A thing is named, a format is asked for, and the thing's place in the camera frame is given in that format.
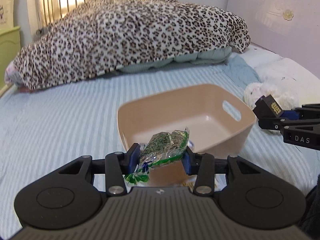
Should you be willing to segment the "small black gold-lettered box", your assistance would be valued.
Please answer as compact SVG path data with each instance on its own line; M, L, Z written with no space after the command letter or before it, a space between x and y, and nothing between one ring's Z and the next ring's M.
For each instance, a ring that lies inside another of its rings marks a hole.
M283 110L272 95L262 96L255 102L253 113L258 119L278 118L283 114Z

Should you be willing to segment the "beige plastic storage basket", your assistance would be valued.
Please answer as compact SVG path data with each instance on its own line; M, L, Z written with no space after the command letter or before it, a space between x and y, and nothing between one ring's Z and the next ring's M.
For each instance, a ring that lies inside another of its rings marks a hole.
M226 159L239 153L255 123L252 110L217 85L170 90L123 104L118 133L126 150L160 132L189 130L190 148Z

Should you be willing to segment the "teal checked quilt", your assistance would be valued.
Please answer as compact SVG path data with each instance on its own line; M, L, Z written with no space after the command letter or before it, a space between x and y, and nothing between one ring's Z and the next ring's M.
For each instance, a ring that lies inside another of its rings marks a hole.
M131 64L120 69L126 74L138 73L146 71L150 68L162 68L171 63L191 63L191 64L218 64L225 62L231 55L232 48L227 46L225 48L209 50L200 53L185 54L176 56L163 61L146 62L140 64Z

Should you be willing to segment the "white pillow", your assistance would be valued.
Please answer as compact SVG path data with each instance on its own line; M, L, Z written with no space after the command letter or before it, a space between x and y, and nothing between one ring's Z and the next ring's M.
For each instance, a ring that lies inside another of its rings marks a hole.
M255 45L250 45L240 56L261 81L292 91L301 105L319 103L319 78L292 59Z

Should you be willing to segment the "white fluffy plush toy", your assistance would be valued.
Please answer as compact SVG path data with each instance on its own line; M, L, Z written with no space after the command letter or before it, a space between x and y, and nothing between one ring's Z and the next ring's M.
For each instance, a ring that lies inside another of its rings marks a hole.
M250 83L244 90L244 102L251 109L262 96L271 95L283 110L291 110L299 107L298 96L293 92L279 88L270 83Z

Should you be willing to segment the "green dried herb packet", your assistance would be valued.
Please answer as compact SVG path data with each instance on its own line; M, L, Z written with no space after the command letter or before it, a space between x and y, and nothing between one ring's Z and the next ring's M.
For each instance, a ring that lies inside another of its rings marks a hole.
M135 171L124 176L126 182L132 185L147 183L152 170L181 160L188 147L189 134L188 128L154 134L144 145Z

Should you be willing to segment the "pink headboard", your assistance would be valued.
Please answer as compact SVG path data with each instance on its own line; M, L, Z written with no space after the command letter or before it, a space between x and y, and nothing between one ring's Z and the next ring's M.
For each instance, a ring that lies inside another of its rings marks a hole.
M319 76L319 0L228 0L247 23L251 41Z

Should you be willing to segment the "green plastic storage bin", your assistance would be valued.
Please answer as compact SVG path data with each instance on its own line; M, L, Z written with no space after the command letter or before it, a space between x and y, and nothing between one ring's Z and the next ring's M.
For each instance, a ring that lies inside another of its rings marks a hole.
M1 30L0 36L1 89L5 86L4 73L8 64L21 49L20 26Z

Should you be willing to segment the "leopard print blanket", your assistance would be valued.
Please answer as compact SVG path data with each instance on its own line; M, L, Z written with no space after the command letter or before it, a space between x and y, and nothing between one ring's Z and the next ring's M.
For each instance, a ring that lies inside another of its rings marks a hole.
M7 85L46 89L131 64L230 46L243 53L246 22L208 5L178 0L90 0L23 47L5 70Z

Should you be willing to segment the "cream plastic storage bin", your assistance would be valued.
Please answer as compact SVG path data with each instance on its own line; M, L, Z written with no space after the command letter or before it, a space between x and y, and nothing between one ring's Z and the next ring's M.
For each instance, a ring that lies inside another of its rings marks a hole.
M0 28L10 29L14 27L14 0L0 0Z

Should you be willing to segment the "floral fabric scrunchie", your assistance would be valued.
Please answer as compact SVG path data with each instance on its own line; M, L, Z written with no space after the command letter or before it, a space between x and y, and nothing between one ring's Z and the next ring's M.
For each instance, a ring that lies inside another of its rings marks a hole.
M188 178L185 178L180 184L178 184L178 186L187 187L190 191L193 191L194 188L203 185L206 184L203 182L203 180L198 179L197 175L189 176ZM223 183L217 176L214 176L214 190L219 190L221 186L223 186Z

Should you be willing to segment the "striped light blue bedsheet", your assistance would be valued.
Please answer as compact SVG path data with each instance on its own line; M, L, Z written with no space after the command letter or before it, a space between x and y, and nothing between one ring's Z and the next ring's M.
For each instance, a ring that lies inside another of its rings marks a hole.
M257 80L236 56L212 66L175 63L137 74L110 73L32 93L12 87L1 97L1 237L20 230L14 199L26 185L81 155L101 159L123 150L117 128L122 104L201 84L242 98L245 86Z

